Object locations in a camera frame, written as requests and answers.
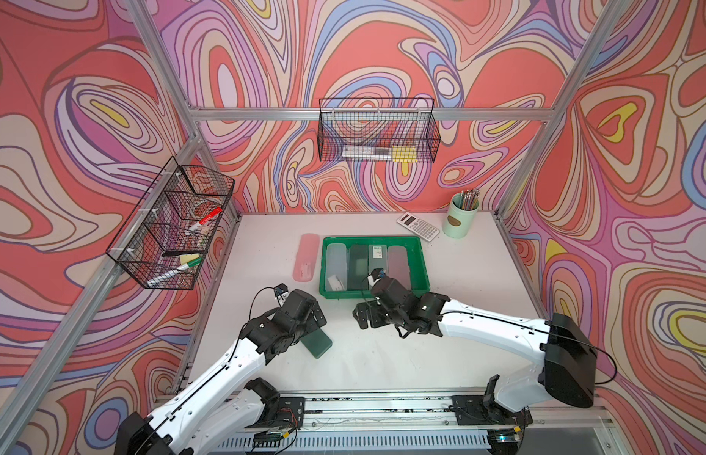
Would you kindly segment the dark green pencil case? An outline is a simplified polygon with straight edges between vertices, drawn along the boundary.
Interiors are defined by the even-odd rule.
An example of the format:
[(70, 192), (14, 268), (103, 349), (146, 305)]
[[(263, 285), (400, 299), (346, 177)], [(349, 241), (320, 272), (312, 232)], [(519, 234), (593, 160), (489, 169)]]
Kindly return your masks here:
[(321, 328), (307, 331), (300, 342), (315, 359), (322, 358), (333, 344), (331, 338)]
[(368, 274), (368, 246), (352, 245), (348, 249), (347, 289), (349, 291), (366, 290)]

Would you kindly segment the pink pencil case front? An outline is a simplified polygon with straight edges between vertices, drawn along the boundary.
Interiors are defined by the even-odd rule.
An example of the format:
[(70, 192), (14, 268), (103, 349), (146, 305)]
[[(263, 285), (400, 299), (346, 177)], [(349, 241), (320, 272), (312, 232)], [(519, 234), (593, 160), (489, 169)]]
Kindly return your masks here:
[(387, 266), (389, 277), (397, 280), (404, 288), (411, 288), (408, 252), (404, 246), (389, 246), (387, 248)]

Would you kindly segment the pink pencil case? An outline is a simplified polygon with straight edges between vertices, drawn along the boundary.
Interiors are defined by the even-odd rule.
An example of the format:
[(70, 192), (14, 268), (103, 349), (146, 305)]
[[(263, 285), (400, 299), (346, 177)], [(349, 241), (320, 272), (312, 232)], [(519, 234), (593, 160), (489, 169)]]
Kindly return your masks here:
[(320, 236), (314, 233), (303, 234), (300, 238), (292, 271), (292, 278), (296, 282), (310, 282), (313, 279), (319, 252)]
[(404, 288), (411, 288), (408, 252), (404, 246), (389, 246), (387, 248), (387, 266), (389, 277), (397, 280)]

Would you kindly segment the clear box with barcode label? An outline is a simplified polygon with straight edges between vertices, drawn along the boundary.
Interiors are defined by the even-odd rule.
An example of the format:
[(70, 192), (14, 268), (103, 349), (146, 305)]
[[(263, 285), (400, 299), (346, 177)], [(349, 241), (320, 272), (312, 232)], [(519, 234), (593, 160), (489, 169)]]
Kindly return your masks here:
[(386, 272), (388, 265), (387, 246), (384, 245), (369, 245), (368, 246), (368, 271), (372, 272), (376, 269), (381, 269)]

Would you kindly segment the clear frosted pencil case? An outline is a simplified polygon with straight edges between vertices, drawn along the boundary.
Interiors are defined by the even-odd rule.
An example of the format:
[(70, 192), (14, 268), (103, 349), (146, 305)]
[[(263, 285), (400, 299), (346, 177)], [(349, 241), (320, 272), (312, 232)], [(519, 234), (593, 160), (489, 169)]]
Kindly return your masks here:
[(332, 243), (326, 248), (326, 291), (347, 290), (347, 247)]

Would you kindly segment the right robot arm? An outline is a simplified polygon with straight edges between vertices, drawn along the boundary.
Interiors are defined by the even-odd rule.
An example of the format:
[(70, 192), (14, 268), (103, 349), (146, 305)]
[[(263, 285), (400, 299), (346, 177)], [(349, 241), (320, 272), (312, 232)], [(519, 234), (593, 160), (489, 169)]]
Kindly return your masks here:
[(598, 350), (567, 315), (528, 320), (438, 293), (404, 298), (380, 293), (357, 304), (352, 316), (362, 330), (392, 325), (402, 339), (458, 337), (521, 356), (529, 366), (507, 377), (494, 375), (488, 383), (487, 405), (495, 409), (517, 413), (551, 399), (581, 409), (594, 404)]

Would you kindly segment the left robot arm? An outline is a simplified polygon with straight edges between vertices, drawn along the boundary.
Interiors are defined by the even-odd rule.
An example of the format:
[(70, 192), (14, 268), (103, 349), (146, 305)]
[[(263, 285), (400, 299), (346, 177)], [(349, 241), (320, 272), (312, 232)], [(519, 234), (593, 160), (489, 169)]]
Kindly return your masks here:
[(208, 454), (256, 423), (276, 390), (254, 376), (274, 358), (326, 325), (315, 297), (296, 289), (243, 324), (237, 340), (197, 380), (148, 416), (119, 426), (115, 454)]

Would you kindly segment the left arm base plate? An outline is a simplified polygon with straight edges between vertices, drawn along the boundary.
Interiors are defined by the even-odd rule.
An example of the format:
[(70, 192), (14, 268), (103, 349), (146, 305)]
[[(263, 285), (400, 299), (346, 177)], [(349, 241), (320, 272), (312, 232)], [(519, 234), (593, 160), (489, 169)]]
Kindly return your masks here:
[(303, 396), (282, 396), (265, 405), (262, 415), (245, 427), (252, 428), (297, 428), (304, 423), (306, 400)]

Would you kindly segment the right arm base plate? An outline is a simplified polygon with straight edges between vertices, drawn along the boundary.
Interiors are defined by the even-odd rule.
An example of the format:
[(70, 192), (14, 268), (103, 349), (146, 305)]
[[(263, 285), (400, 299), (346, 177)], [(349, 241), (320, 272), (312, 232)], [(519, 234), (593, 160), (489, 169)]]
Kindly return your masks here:
[(528, 409), (517, 413), (497, 404), (486, 405), (483, 395), (453, 395), (450, 410), (459, 426), (504, 426), (526, 428), (533, 423)]

